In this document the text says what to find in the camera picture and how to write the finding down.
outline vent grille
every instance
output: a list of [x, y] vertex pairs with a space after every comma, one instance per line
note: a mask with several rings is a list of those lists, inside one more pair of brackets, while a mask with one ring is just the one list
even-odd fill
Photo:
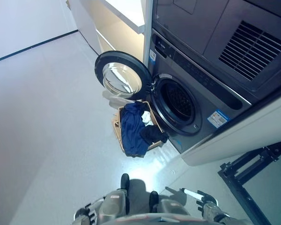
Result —
[[281, 40], [242, 21], [219, 60], [252, 81], [281, 52]]

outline white cloth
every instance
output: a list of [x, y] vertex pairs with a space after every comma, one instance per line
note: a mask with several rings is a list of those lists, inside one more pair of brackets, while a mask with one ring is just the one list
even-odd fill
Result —
[[142, 122], [145, 124], [145, 126], [148, 125], [154, 125], [151, 120], [151, 115], [149, 111], [145, 111], [144, 114], [141, 116]]

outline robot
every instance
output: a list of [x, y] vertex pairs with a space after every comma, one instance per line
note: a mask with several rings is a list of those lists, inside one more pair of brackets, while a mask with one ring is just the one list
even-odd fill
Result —
[[168, 225], [181, 223], [182, 225], [252, 225], [247, 220], [238, 220], [230, 217], [218, 207], [218, 202], [211, 195], [202, 191], [197, 193], [182, 191], [198, 201], [198, 210], [202, 218], [191, 217], [189, 212], [179, 202], [171, 199], [159, 201], [159, 195], [153, 191], [149, 197], [149, 213], [129, 215], [128, 190], [129, 175], [121, 177], [120, 188], [98, 199], [93, 204], [77, 210], [72, 225], [154, 225], [165, 222]]

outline laundry basket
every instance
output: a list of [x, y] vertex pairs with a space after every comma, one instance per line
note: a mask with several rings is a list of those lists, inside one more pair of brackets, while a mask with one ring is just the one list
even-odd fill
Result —
[[[149, 106], [149, 109], [150, 109], [150, 115], [151, 115], [151, 120], [153, 122], [154, 125], [157, 125], [159, 130], [162, 132], [153, 112], [152, 112], [152, 109], [150, 107], [150, 104], [149, 102], [143, 102], [143, 103], [146, 103], [148, 106]], [[120, 146], [121, 146], [121, 149], [122, 151], [125, 153], [125, 150], [123, 148], [123, 144], [122, 144], [122, 135], [121, 135], [121, 118], [120, 118], [120, 112], [121, 110], [123, 109], [124, 107], [119, 107], [118, 108], [118, 113], [117, 115], [111, 120], [112, 122], [112, 126], [113, 126], [113, 129], [114, 129], [114, 132], [115, 132], [115, 135], [116, 135], [116, 138], [118, 139], [118, 142], [120, 143]], [[158, 141], [156, 143], [153, 143], [151, 144], [149, 147], [148, 147], [148, 150], [151, 150], [159, 145], [162, 145], [162, 141]]]

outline washing machine door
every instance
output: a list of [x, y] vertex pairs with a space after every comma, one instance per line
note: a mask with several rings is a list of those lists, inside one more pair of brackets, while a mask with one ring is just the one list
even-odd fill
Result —
[[137, 58], [120, 51], [104, 52], [95, 62], [98, 81], [120, 98], [144, 99], [150, 93], [152, 76]]

